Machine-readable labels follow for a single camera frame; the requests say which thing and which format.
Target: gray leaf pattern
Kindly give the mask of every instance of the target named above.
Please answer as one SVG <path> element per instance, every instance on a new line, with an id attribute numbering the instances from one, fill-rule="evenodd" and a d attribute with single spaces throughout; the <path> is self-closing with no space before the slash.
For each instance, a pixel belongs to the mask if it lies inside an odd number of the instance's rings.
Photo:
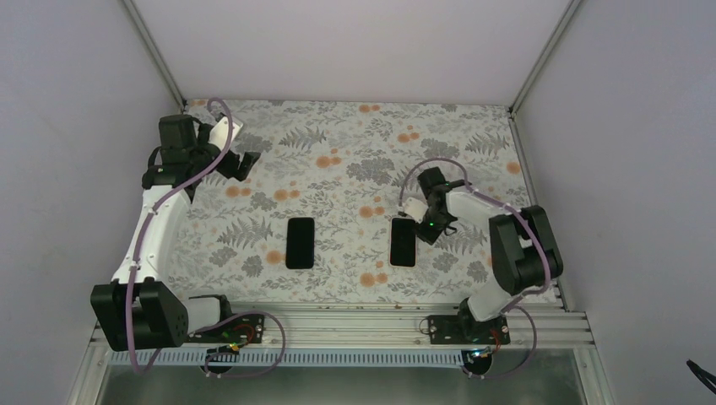
<path id="1" fill-rule="evenodd" d="M 236 257 L 236 255 L 237 253 L 233 249 L 224 246 L 211 254 L 209 262 L 219 267 L 223 267 L 229 261 L 229 259 L 231 259 L 232 257 Z"/>
<path id="2" fill-rule="evenodd" d="M 468 265 L 468 275 L 477 283 L 487 281 L 487 270 L 482 262 L 471 262 Z"/>
<path id="3" fill-rule="evenodd" d="M 286 136 L 279 141 L 279 145 L 290 146 L 297 149 L 310 149 L 314 143 L 321 143 L 326 140 L 326 136 L 323 131 L 318 131 L 305 127 L 305 129 L 296 128 L 293 131 L 286 134 Z"/>
<path id="4" fill-rule="evenodd" d="M 435 139 L 423 139 L 420 146 L 425 148 L 426 158 L 455 158 L 460 154 L 458 148 Z"/>
<path id="5" fill-rule="evenodd" d="M 393 177 L 388 173 L 389 170 L 395 170 L 393 161 L 378 157 L 375 159 L 364 159 L 359 164 L 351 163 L 348 165 L 346 173 L 358 181 L 373 180 L 377 184 L 388 184 L 393 180 Z"/>
<path id="6" fill-rule="evenodd" d="M 257 192 L 251 196 L 251 207 L 254 209 L 262 209 L 263 211 L 270 211 L 278 207 L 279 204 L 266 196 L 264 192 Z"/>
<path id="7" fill-rule="evenodd" d="M 241 270 L 247 274 L 247 277 L 258 277 L 261 275 L 263 270 L 263 264 L 261 263 L 261 257 L 251 256 L 244 264 L 241 265 Z"/>
<path id="8" fill-rule="evenodd" d="M 236 140 L 236 146 L 233 149 L 239 153 L 266 153 L 271 150 L 273 146 L 274 144 L 267 139 L 263 139 L 249 132 L 242 132 L 241 136 Z"/>
<path id="9" fill-rule="evenodd" d="M 450 253 L 441 253 L 440 256 L 436 257 L 433 262 L 432 266 L 436 270 L 440 270 L 443 273 L 450 273 L 450 270 L 453 268 L 453 265 L 458 262 L 458 258 L 451 255 Z"/>
<path id="10" fill-rule="evenodd" d="M 408 170 L 426 157 L 450 157 L 483 192 L 515 207 L 529 204 L 502 107 L 226 102 L 245 124 L 232 150 L 262 156 L 243 182 L 213 173 L 199 184 L 165 279 L 184 297 L 455 304 L 493 277 L 487 223 L 458 221 L 458 232 L 434 246 L 419 241 L 414 268 L 391 267 L 390 218 Z M 205 103 L 190 100 L 187 112 L 213 122 Z M 449 164 L 432 166 L 458 177 Z M 415 176 L 406 193 L 421 198 Z M 294 217 L 316 220 L 313 269 L 285 266 L 287 220 Z M 529 298 L 555 300 L 551 292 Z"/>

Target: gray wall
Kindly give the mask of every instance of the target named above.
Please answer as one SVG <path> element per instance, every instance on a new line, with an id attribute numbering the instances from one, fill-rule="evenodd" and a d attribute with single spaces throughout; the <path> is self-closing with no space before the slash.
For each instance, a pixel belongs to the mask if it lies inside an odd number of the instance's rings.
<path id="1" fill-rule="evenodd" d="M 58 404 L 127 249 L 160 116 L 176 111 L 115 1 L 0 13 L 0 403 Z"/>
<path id="2" fill-rule="evenodd" d="M 518 125 L 618 403 L 713 403 L 716 3 L 587 0 Z"/>
<path id="3" fill-rule="evenodd" d="M 569 0 L 135 3 L 187 98 L 509 105 Z"/>

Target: phone screen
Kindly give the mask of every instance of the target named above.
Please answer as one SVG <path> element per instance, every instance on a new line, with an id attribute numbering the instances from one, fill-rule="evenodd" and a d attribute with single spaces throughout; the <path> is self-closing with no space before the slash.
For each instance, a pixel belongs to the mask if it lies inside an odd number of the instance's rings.
<path id="1" fill-rule="evenodd" d="M 393 218 L 390 221 L 390 264 L 395 267 L 415 267 L 415 221 Z"/>
<path id="2" fill-rule="evenodd" d="M 286 266 L 290 269 L 313 267 L 313 218 L 291 218 L 286 233 Z"/>

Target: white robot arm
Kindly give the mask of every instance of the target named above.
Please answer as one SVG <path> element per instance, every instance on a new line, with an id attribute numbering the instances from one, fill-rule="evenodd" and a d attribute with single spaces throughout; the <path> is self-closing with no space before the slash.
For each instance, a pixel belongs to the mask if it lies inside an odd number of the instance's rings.
<path id="1" fill-rule="evenodd" d="M 242 123 L 233 121 L 231 141 L 241 130 Z M 223 117 L 216 125 L 199 122 L 198 136 L 194 124 L 197 119 L 186 116 L 166 116 L 160 120 L 159 146 L 149 158 L 149 168 L 142 185 L 142 211 L 134 231 L 132 243 L 109 284 L 96 285 L 90 296 L 97 319 L 107 341 L 115 351 L 127 350 L 127 329 L 124 326 L 124 297 L 133 294 L 138 303 L 133 306 L 133 330 L 136 348 L 177 347 L 184 343 L 187 334 L 201 327 L 214 325 L 226 317 L 227 301 L 221 297 L 196 297 L 179 300 L 165 283 L 170 255 L 176 243 L 176 234 L 187 217 L 197 183 L 169 197 L 161 207 L 152 212 L 155 204 L 173 188 L 192 178 L 220 155 L 229 136 L 229 122 Z M 161 164 L 155 163 L 160 153 Z M 244 159 L 229 151 L 219 162 L 216 170 L 239 181 L 259 158 L 259 153 L 246 152 Z M 154 217 L 138 240 L 145 219 Z M 135 245 L 141 243 L 138 260 L 133 259 Z M 138 270 L 134 276 L 133 291 L 127 291 L 132 267 Z"/>
<path id="2" fill-rule="evenodd" d="M 424 170 L 418 182 L 427 203 L 408 198 L 404 214 L 416 222 L 418 238 L 432 245 L 443 233 L 456 230 L 450 224 L 460 220 L 490 226 L 492 272 L 494 278 L 480 286 L 459 306 L 461 334 L 467 342 L 493 328 L 503 312 L 520 294 L 545 282 L 545 267 L 522 225 L 504 212 L 467 192 L 464 181 L 446 181 L 438 168 Z M 520 215 L 537 237 L 550 265 L 551 278 L 562 273 L 562 260 L 545 210 L 539 206 L 523 208 Z"/>

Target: purple cable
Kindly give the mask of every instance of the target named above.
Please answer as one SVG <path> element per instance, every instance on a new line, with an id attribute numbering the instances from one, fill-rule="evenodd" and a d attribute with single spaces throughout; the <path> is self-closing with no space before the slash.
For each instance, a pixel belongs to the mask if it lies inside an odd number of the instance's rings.
<path id="1" fill-rule="evenodd" d="M 529 353 L 527 354 L 527 357 L 524 359 L 522 363 L 520 363 L 517 367 L 515 367 L 512 370 L 509 370 L 506 373 L 498 374 L 498 375 L 480 375 L 481 380 L 498 380 L 501 378 L 509 377 L 526 367 L 530 361 L 532 361 L 532 358 L 534 357 L 534 351 L 537 349 L 537 326 L 534 324 L 534 319 L 532 319 L 532 316 L 527 313 L 527 311 L 518 305 L 515 305 L 513 307 L 515 310 L 520 310 L 524 313 L 525 316 L 527 316 L 527 319 L 529 321 L 529 324 L 532 325 L 532 348 L 529 350 Z M 465 368 L 465 366 L 462 366 L 463 372 L 468 375 L 468 378 L 472 378 L 473 374 L 468 371 L 468 369 Z"/>
<path id="2" fill-rule="evenodd" d="M 213 377 L 216 377 L 216 378 L 229 378 L 229 379 L 258 377 L 258 376 L 260 376 L 260 375 L 264 375 L 264 374 L 266 374 L 266 373 L 269 373 L 271 370 L 274 370 L 276 367 L 279 366 L 279 363 L 281 362 L 281 360 L 284 359 L 284 353 L 286 353 L 286 331 L 284 330 L 284 326 L 281 325 L 281 322 L 280 322 L 275 316 L 269 314 L 268 312 L 264 312 L 264 311 L 262 311 L 262 310 L 247 310 L 247 311 L 245 311 L 245 312 L 240 312 L 240 313 L 238 313 L 238 314 L 234 314 L 234 315 L 232 315 L 232 316 L 229 316 L 228 318 L 224 319 L 223 321 L 221 321 L 221 322 L 219 322 L 219 323 L 217 323 L 217 324 L 215 324 L 215 325 L 212 325 L 212 326 L 210 326 L 210 327 L 202 327 L 201 329 L 197 329 L 197 330 L 194 331 L 194 332 L 195 332 L 195 333 L 199 333 L 199 332 L 210 331 L 210 330 L 215 329 L 215 328 L 217 328 L 217 327 L 222 327 L 222 326 L 224 326 L 225 324 L 227 324 L 227 323 L 229 323 L 229 322 L 235 320 L 236 318 L 240 318 L 240 317 L 246 316 L 246 315 L 263 315 L 263 316 L 268 316 L 269 318 L 271 318 L 272 321 L 276 322 L 276 326 L 278 326 L 278 327 L 279 327 L 279 330 L 281 331 L 281 352 L 279 353 L 279 357 L 278 357 L 269 367 L 267 367 L 267 368 L 265 368 L 265 369 L 263 369 L 263 370 L 261 370 L 261 371 L 257 371 L 257 372 L 255 372 L 255 373 L 229 374 L 229 375 L 222 376 L 221 374 L 216 374 L 216 373 L 212 373 L 211 371 L 209 371 L 209 362 L 210 362 L 211 360 L 213 360 L 213 359 L 216 359 L 217 357 L 226 355 L 226 353 L 214 353 L 214 354 L 211 354 L 210 356 L 207 356 L 206 360 L 205 360 L 204 363 L 203 363 L 203 370 L 204 370 L 204 372 L 206 373 L 206 376 L 207 376 L 207 377 L 213 376 Z"/>
<path id="3" fill-rule="evenodd" d="M 424 165 L 425 163 L 435 162 L 435 161 L 448 162 L 448 163 L 452 163 L 453 165 L 456 165 L 463 172 L 463 178 L 465 180 L 465 188 L 468 189 L 468 191 L 470 191 L 474 196 L 478 197 L 479 199 L 488 202 L 490 205 L 494 205 L 497 208 L 502 208 L 502 209 L 508 211 L 509 213 L 511 213 L 512 215 L 514 215 L 514 217 L 517 219 L 517 221 L 520 223 L 520 225 L 522 225 L 522 227 L 524 228 L 525 232 L 527 232 L 527 235 L 529 236 L 529 239 L 532 241 L 532 245 L 534 246 L 535 250 L 537 251 L 537 254 L 540 255 L 540 260 L 542 261 L 542 266 L 545 269 L 545 283 L 542 285 L 542 288 L 521 293 L 514 300 L 512 300 L 510 303 L 505 305 L 504 308 L 502 308 L 502 313 L 508 312 L 509 310 L 514 308 L 515 305 L 517 305 L 517 303 L 520 300 L 522 300 L 522 298 L 525 295 L 537 295 L 537 294 L 544 293 L 550 287 L 550 282 L 552 280 L 552 276 L 551 276 L 551 272 L 550 272 L 550 263 L 547 261 L 547 255 L 545 254 L 545 250 L 542 248 L 542 244 L 540 244 L 540 241 L 537 240 L 537 236 L 534 234 L 532 229 L 529 227 L 529 224 L 527 223 L 527 221 L 524 220 L 524 218 L 522 218 L 522 215 L 519 214 L 519 211 L 517 209 L 513 208 L 511 205 L 509 205 L 505 202 L 496 200 L 495 198 L 492 198 L 490 196 L 487 196 L 487 195 L 475 190 L 469 183 L 468 171 L 465 169 L 465 167 L 463 165 L 456 162 L 455 160 L 448 159 L 448 158 L 430 158 L 430 159 L 423 160 L 419 164 L 415 165 L 415 167 L 410 169 L 408 174 L 405 176 L 405 180 L 403 180 L 403 186 L 400 187 L 400 194 L 398 195 L 398 206 L 401 208 L 403 207 L 403 194 L 405 192 L 405 188 L 408 185 L 408 180 L 410 179 L 410 176 L 420 166 Z"/>
<path id="4" fill-rule="evenodd" d="M 233 133 L 234 128 L 234 121 L 231 117 L 231 110 L 229 110 L 229 106 L 226 105 L 226 103 L 218 99 L 216 97 L 209 99 L 206 103 L 207 110 L 211 109 L 211 105 L 216 102 L 221 105 L 221 108 L 224 109 L 224 113 L 226 114 L 226 118 L 229 120 L 229 136 L 226 137 L 226 142 L 224 143 L 224 147 L 221 149 L 221 152 L 219 153 L 219 156 L 216 157 L 204 170 L 197 173 L 194 177 L 190 178 L 187 181 L 184 181 L 179 186 L 172 188 L 169 192 L 167 192 L 163 197 L 161 197 L 155 205 L 152 206 L 151 210 L 147 213 L 146 218 L 144 218 L 144 222 L 142 223 L 142 227 L 139 228 L 139 233 L 137 233 L 137 240 L 134 242 L 134 252 L 132 254 L 132 260 L 134 263 L 139 263 L 139 260 L 141 259 L 141 253 L 142 253 L 142 244 L 144 243 L 144 237 L 147 234 L 147 230 L 149 229 L 149 224 L 152 222 L 152 218 L 156 215 L 157 211 L 161 208 L 161 204 L 163 204 L 166 200 L 180 192 L 181 190 L 185 189 L 187 186 L 191 186 L 198 180 L 200 180 L 202 177 L 206 176 L 211 170 L 213 170 L 216 165 L 219 164 L 219 162 L 226 156 L 226 154 L 229 152 L 229 147 L 231 146 L 231 134 Z M 125 300 L 124 300 L 124 325 L 125 329 L 127 329 L 127 351 L 129 352 L 129 362 L 132 363 L 132 368 L 134 369 L 134 374 L 137 375 L 143 375 L 149 369 L 152 368 L 152 365 L 154 364 L 157 356 L 159 355 L 159 352 L 161 351 L 160 348 L 157 348 L 154 354 L 152 354 L 152 357 L 149 359 L 149 362 L 147 362 L 147 366 L 141 369 L 139 367 L 139 362 L 137 361 L 137 349 L 134 346 L 134 324 L 132 319 L 132 302 L 133 302 L 133 291 L 134 291 L 134 278 L 137 276 L 137 271 L 139 270 L 137 264 L 133 264 L 129 268 L 129 280 L 127 281 L 127 293 L 125 294 Z"/>

